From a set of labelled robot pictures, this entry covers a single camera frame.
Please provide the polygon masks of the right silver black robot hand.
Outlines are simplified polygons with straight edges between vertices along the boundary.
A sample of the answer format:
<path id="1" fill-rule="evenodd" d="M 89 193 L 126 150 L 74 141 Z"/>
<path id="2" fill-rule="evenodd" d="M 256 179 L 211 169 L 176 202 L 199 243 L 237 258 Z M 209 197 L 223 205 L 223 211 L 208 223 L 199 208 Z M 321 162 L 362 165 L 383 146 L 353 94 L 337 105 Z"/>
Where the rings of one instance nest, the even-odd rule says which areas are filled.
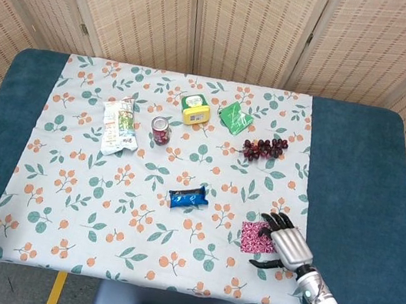
<path id="1" fill-rule="evenodd" d="M 292 223 L 285 213 L 262 213 L 261 217 L 267 226 L 259 229 L 258 236 L 266 236 L 272 242 L 279 259 L 259 262 L 249 259 L 250 264 L 258 269 L 286 268 L 302 276 L 314 271 L 313 255 L 298 227 Z"/>

